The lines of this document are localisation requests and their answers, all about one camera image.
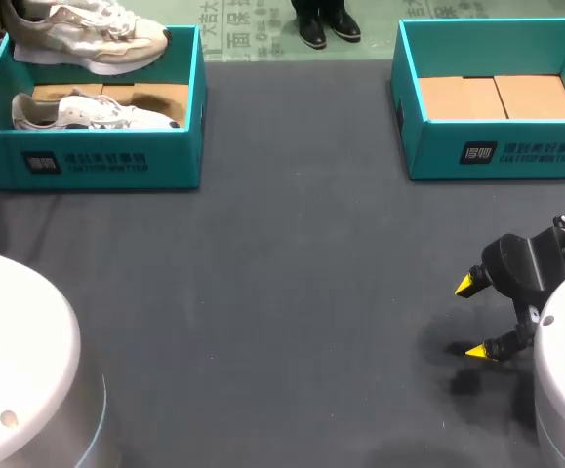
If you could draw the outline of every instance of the gray table surface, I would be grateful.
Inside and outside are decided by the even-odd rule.
[[[454,288],[565,182],[411,182],[388,74],[211,64],[200,190],[0,193],[0,254],[72,303],[125,468],[541,466],[531,356],[449,352],[510,304]]]

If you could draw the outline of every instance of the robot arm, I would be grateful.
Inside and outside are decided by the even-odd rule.
[[[464,298],[493,286],[514,304],[512,331],[485,340],[467,355],[507,361],[533,345],[539,315],[565,280],[565,215],[532,238],[505,234],[482,251],[482,262],[469,269],[456,295]]]

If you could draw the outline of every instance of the printed logo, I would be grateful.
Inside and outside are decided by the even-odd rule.
[[[464,144],[460,164],[490,164],[496,149],[496,141],[469,141]]]
[[[26,166],[33,174],[60,174],[61,168],[52,151],[23,151]]]

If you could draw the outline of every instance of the brown cardboard insert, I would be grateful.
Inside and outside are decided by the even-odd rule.
[[[448,76],[419,83],[431,120],[565,119],[559,76]]]
[[[565,88],[554,75],[496,76],[510,119],[565,119]]]
[[[74,88],[89,95],[106,95],[121,105],[134,105],[141,109],[159,112],[178,122],[183,129],[188,109],[188,85],[147,84],[133,85],[37,85],[35,99],[58,100],[71,94]]]

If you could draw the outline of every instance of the floor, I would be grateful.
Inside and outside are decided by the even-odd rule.
[[[298,38],[289,0],[148,0],[147,10],[141,0],[120,3],[167,24],[200,24],[206,59],[223,61],[391,58],[402,18],[565,17],[565,0],[348,0],[362,42],[329,34],[316,52]]]

